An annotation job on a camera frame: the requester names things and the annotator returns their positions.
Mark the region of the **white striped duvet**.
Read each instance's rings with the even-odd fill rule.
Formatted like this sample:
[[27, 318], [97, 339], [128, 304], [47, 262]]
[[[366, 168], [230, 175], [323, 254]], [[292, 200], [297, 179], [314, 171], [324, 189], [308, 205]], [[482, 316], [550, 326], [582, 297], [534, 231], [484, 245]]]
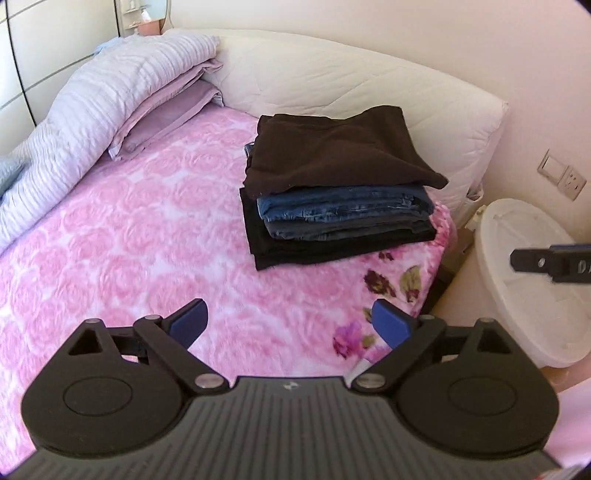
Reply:
[[69, 194], [143, 101], [214, 58], [218, 44], [217, 37], [196, 31], [135, 35], [78, 68], [45, 119], [5, 157], [23, 170], [1, 196], [1, 247]]

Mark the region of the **white padded headboard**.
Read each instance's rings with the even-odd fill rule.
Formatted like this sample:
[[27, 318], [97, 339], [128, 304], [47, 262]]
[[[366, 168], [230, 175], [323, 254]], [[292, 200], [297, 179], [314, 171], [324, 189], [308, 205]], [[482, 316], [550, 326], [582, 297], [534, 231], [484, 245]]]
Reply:
[[463, 226], [483, 201], [484, 174], [502, 137], [506, 101], [456, 77], [383, 53], [297, 34], [214, 29], [221, 70], [208, 80], [226, 106], [349, 118], [399, 106], [420, 156], [449, 183], [436, 198]]

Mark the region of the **pink pillow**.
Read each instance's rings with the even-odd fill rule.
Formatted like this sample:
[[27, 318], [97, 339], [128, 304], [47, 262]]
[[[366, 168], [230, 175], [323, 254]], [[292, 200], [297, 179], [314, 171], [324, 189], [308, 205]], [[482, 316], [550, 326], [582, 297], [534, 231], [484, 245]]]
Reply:
[[151, 94], [119, 128], [105, 154], [113, 161], [131, 160], [183, 126], [207, 104], [222, 106], [221, 91], [202, 79], [221, 68], [221, 62], [207, 60]]

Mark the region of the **bedside wall socket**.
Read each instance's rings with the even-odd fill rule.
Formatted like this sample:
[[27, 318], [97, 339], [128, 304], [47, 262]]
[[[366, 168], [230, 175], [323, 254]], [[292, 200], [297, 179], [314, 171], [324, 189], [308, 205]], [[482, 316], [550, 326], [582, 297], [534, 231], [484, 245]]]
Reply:
[[557, 184], [557, 189], [566, 198], [575, 201], [586, 184], [587, 179], [576, 168], [568, 166]]

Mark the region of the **white round side table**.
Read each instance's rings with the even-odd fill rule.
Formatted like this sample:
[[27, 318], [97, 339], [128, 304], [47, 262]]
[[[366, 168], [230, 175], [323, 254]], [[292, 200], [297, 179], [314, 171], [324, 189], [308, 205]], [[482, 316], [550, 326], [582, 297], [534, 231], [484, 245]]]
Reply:
[[510, 265], [515, 249], [572, 241], [539, 208], [515, 199], [494, 201], [484, 209], [474, 247], [432, 314], [455, 326], [493, 318], [537, 366], [574, 365], [590, 353], [590, 288], [518, 273]]

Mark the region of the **bedside wall switch plate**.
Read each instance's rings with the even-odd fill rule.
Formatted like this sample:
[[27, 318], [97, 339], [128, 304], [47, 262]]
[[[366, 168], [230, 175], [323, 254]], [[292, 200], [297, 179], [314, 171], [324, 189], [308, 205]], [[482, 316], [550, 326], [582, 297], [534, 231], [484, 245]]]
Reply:
[[537, 167], [537, 172], [557, 186], [567, 171], [567, 165], [547, 150]]

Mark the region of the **grey pillow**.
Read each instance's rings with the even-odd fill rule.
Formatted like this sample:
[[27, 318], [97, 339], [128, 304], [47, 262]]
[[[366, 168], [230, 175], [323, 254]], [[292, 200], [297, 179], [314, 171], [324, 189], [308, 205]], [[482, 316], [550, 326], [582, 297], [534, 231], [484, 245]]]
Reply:
[[12, 187], [19, 175], [27, 168], [28, 161], [22, 158], [2, 156], [0, 159], [0, 197]]

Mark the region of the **white wardrobe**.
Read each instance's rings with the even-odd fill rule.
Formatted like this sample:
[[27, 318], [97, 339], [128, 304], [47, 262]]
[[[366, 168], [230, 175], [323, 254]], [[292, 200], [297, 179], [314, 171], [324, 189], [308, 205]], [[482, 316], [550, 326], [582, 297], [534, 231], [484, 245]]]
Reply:
[[1, 153], [25, 140], [95, 48], [119, 34], [114, 1], [1, 3]]

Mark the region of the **folded blue jeans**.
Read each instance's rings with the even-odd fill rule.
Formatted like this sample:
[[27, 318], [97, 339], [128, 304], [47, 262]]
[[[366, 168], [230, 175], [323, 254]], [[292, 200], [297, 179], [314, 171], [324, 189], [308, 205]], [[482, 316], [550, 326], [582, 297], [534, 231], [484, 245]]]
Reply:
[[434, 204], [423, 178], [406, 184], [302, 187], [250, 200], [242, 198], [253, 252], [274, 247], [351, 246], [363, 242], [405, 244], [436, 235]]

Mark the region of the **pink floral blanket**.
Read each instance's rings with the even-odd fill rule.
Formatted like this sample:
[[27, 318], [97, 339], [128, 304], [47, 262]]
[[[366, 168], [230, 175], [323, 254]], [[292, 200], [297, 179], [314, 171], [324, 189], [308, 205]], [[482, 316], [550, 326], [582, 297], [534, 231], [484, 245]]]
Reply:
[[1, 258], [1, 468], [33, 450], [20, 416], [27, 387], [85, 319], [127, 326], [194, 298], [209, 310], [195, 356], [228, 379], [341, 376], [383, 345], [370, 307], [417, 314], [455, 238], [312, 266], [257, 271], [239, 188], [256, 119], [214, 105], [128, 162], [98, 162]]

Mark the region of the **dark brown shirt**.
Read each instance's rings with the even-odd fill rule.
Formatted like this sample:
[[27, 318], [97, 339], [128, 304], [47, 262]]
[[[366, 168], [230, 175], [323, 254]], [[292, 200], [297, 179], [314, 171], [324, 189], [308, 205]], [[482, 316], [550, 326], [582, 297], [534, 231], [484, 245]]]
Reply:
[[448, 178], [418, 154], [403, 110], [382, 105], [346, 118], [263, 115], [245, 168], [256, 199], [302, 187], [428, 186]]

